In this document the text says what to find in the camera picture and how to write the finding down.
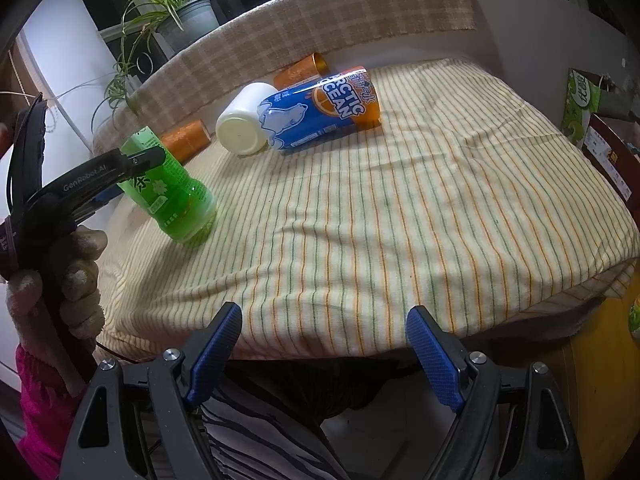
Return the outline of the pink sleeve forearm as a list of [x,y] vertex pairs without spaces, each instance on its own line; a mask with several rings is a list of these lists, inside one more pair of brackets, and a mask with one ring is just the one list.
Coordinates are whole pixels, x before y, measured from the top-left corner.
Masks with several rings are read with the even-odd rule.
[[15,359],[26,430],[17,451],[38,479],[56,479],[81,396],[71,396],[60,373],[22,346]]

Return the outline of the gloved left hand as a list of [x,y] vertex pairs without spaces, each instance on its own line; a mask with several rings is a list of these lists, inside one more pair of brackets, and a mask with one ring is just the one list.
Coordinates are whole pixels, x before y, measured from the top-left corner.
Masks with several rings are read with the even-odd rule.
[[[96,336],[104,326],[96,260],[106,245],[107,235],[103,231],[78,226],[70,236],[70,264],[61,283],[62,321],[82,348],[88,351],[96,348]],[[79,396],[86,381],[80,377],[64,350],[41,296],[42,281],[38,272],[18,272],[9,280],[6,306],[18,340],[27,353],[60,374],[71,396]]]

